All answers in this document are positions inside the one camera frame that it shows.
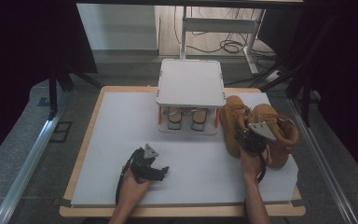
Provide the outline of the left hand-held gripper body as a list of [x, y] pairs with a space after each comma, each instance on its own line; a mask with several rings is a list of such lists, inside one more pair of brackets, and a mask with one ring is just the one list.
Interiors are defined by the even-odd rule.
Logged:
[[152, 180], [153, 174], [161, 174], [159, 169], [151, 167], [158, 156], [150, 145], [146, 144], [145, 147], [136, 149], [132, 154], [131, 171], [135, 176], [138, 183], [143, 183], [146, 180]]

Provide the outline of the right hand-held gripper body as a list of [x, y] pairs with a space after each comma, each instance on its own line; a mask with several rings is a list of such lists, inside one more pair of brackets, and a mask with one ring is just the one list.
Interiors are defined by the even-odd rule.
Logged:
[[262, 153], [267, 148], [268, 141], [276, 141], [277, 138], [265, 122], [249, 123], [247, 134], [244, 138], [244, 149], [251, 153]]

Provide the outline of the tan suede boot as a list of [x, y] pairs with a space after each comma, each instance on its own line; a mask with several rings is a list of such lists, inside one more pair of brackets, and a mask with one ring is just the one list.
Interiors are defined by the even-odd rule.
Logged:
[[265, 122], [275, 136], [275, 141], [268, 141], [272, 168], [280, 169], [288, 161], [299, 138], [297, 126], [285, 115], [268, 104], [260, 104], [254, 107], [251, 121]]
[[245, 129], [250, 114], [251, 109], [237, 95], [228, 96], [226, 104], [220, 110], [219, 119], [224, 128], [226, 148], [228, 153], [235, 158], [241, 155], [239, 144], [235, 139], [236, 127], [240, 126]]

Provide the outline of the silver strap sandal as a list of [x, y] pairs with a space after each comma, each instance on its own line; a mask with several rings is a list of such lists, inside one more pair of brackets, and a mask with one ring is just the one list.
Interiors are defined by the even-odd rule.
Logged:
[[182, 111], [180, 107], [170, 106], [163, 111], [163, 115], [168, 119], [169, 130], [180, 130], [182, 122]]
[[191, 108], [187, 114], [191, 116], [191, 129], [197, 132], [203, 132], [207, 118], [208, 110], [206, 108]]

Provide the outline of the white two-tier shoe rack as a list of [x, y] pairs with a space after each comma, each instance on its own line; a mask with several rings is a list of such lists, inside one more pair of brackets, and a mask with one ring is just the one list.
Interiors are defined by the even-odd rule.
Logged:
[[[218, 132], [219, 111], [226, 104], [220, 62], [166, 59], [161, 63], [157, 92], [158, 129], [164, 133], [194, 133], [214, 135]], [[163, 111], [180, 107], [180, 130], [169, 130]], [[203, 132], [191, 129], [191, 108], [208, 110]]]

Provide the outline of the person's left hand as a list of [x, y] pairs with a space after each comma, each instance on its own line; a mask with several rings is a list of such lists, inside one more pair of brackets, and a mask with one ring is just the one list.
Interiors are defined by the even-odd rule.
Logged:
[[150, 184], [150, 180], [138, 183], [132, 171], [128, 170], [124, 174], [118, 204], [127, 208], [135, 207], [145, 196]]

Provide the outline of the person's right hand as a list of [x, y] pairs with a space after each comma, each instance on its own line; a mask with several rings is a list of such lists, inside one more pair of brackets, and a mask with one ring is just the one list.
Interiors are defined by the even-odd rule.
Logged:
[[269, 155], [269, 147], [267, 147], [261, 155], [250, 153], [245, 149], [241, 149], [241, 169], [243, 172], [244, 183], [246, 185], [258, 182], [257, 178], [263, 172], [263, 169], [272, 163]]

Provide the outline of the wooden table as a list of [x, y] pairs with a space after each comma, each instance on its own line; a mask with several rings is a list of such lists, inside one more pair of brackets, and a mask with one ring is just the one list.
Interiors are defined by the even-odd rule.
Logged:
[[[71, 200], [75, 191], [75, 186], [84, 163], [86, 152], [94, 129], [95, 122], [100, 111], [100, 107], [104, 96], [109, 92], [152, 92], [156, 94], [157, 87], [142, 86], [105, 86], [96, 101], [96, 105], [92, 112], [89, 127], [78, 152], [76, 163], [69, 179], [64, 200]], [[301, 217], [306, 214], [306, 206], [301, 198], [297, 187], [294, 188], [292, 200], [287, 203], [270, 203], [266, 205], [268, 214], [271, 217]], [[110, 206], [107, 208], [98, 207], [72, 207], [70, 205], [60, 205], [60, 215], [63, 217], [111, 217], [115, 208]], [[158, 206], [158, 207], [141, 207], [133, 210], [133, 217], [241, 217], [243, 215], [242, 204], [229, 205], [199, 205], [199, 206]]]

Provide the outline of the black metal stand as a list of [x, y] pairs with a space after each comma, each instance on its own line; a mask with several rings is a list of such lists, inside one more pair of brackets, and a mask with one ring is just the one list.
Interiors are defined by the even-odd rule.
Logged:
[[58, 100], [57, 100], [57, 84], [60, 84], [63, 91], [71, 91], [75, 84], [70, 78], [74, 74], [77, 77], [85, 80], [92, 86], [100, 89], [103, 85], [89, 75], [77, 71], [75, 68], [65, 64], [59, 67], [52, 67], [48, 75], [48, 90], [49, 90], [49, 120], [53, 120], [58, 114]]
[[319, 29], [314, 27], [312, 21], [304, 20], [302, 14], [267, 11], [259, 34], [261, 40], [275, 51], [276, 59], [275, 64], [254, 82], [254, 86], [274, 70], [283, 70], [282, 75], [263, 84], [260, 90], [268, 91], [290, 79], [285, 94], [288, 98], [295, 98], [302, 92], [301, 118], [309, 124], [311, 65], [319, 47]]

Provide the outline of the white power strip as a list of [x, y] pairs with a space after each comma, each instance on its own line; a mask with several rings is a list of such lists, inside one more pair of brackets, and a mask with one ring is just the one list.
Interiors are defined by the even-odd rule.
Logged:
[[279, 70], [275, 70], [266, 78], [266, 81], [271, 82], [271, 81], [275, 80], [276, 78], [278, 78], [281, 74], [282, 73]]

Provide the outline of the black curtain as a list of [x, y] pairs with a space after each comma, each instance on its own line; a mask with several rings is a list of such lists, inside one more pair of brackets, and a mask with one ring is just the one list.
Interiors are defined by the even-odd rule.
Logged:
[[[309, 69], [310, 85], [321, 96], [324, 119], [358, 163], [358, 0], [304, 1], [337, 3], [330, 10], [337, 13], [337, 20]], [[320, 8], [268, 9], [258, 38], [275, 50], [285, 68], [293, 68], [316, 42], [328, 14]]]
[[0, 0], [0, 146], [31, 88], [65, 67], [97, 71], [76, 0]]

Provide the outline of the white panel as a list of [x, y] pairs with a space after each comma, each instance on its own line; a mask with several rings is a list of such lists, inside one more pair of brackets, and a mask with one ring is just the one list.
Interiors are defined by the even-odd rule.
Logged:
[[153, 6], [77, 4], [93, 50], [156, 50]]

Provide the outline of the aluminium rail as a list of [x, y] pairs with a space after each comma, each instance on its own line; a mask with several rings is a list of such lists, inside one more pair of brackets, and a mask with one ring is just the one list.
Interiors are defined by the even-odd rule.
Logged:
[[338, 184], [333, 171], [331, 170], [330, 165], [328, 164], [327, 159], [325, 158], [320, 145], [318, 144], [312, 130], [307, 126], [305, 121], [302, 119], [300, 114], [300, 106], [295, 99], [289, 98], [287, 100], [290, 105], [291, 110], [295, 114], [299, 130], [303, 133], [304, 138], [309, 145], [310, 152], [317, 163], [319, 170], [324, 178], [324, 182], [328, 187], [336, 205], [339, 213], [344, 219], [345, 224], [358, 224], [358, 218], [355, 215], [351, 203], [348, 200], [348, 197], [342, 187]]
[[24, 164], [19, 170], [5, 199], [0, 205], [0, 224], [8, 224], [10, 221], [15, 209], [17, 208], [17, 205], [20, 202], [21, 196], [26, 190], [34, 170], [45, 151], [48, 141], [62, 116], [62, 112], [66, 107], [69, 97], [69, 92], [62, 94], [58, 102], [56, 115], [52, 119], [48, 119], [45, 122], [41, 132], [37, 136], [34, 145], [32, 146], [26, 160], [24, 161]]

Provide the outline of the white metal desk frame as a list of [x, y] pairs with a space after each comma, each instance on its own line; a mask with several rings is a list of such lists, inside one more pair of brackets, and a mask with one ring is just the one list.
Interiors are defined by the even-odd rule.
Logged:
[[257, 75], [258, 69], [252, 51], [264, 13], [264, 9], [259, 9], [255, 18], [248, 20], [193, 18], [187, 16], [187, 7], [183, 7], [180, 58], [186, 57], [186, 34], [188, 32], [245, 34], [250, 38], [246, 41], [242, 51], [251, 73]]

